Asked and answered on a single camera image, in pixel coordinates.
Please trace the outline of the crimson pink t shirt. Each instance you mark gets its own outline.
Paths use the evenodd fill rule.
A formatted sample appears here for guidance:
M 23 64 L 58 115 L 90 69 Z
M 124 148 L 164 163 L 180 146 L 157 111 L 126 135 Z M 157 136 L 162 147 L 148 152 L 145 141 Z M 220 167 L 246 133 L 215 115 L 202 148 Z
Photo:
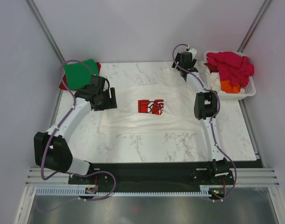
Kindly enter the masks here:
M 231 51 L 208 52 L 205 59 L 209 65 L 218 69 L 221 81 L 230 81 L 231 85 L 248 85 L 249 79 L 254 75 L 254 65 L 247 56 L 241 56 Z

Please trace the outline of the white Coca-Cola t shirt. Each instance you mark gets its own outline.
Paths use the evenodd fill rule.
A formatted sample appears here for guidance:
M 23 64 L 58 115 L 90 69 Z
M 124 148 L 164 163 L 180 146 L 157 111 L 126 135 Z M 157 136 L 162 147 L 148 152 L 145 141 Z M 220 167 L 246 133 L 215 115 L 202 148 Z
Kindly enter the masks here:
M 111 134 L 159 134 L 202 132 L 194 116 L 195 91 L 171 68 L 158 73 L 158 84 L 117 87 L 117 108 L 102 112 L 99 132 Z M 162 100 L 160 114 L 139 113 L 139 101 Z

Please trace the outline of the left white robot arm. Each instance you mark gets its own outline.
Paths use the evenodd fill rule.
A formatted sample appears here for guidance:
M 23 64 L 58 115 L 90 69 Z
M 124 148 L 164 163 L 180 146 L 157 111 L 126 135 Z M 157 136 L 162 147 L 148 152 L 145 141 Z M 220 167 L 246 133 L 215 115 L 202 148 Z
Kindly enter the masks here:
M 66 114 L 45 132 L 34 136 L 35 163 L 41 168 L 41 177 L 47 180 L 44 169 L 55 173 L 78 175 L 84 183 L 95 180 L 90 163 L 72 155 L 68 142 L 75 129 L 91 111 L 116 109 L 115 89 L 107 78 L 92 76 L 87 85 L 71 93 L 72 103 Z

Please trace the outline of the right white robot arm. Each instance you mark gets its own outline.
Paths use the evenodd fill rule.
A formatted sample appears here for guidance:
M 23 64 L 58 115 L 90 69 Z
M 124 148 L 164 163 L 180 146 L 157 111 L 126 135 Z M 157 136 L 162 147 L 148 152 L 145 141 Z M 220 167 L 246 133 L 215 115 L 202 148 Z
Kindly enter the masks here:
M 216 130 L 220 100 L 201 80 L 198 70 L 194 67 L 196 60 L 191 51 L 177 53 L 173 60 L 172 68 L 178 70 L 181 77 L 196 90 L 194 115 L 202 125 L 209 155 L 206 176 L 210 183 L 216 184 L 229 174 L 228 161 L 220 150 Z

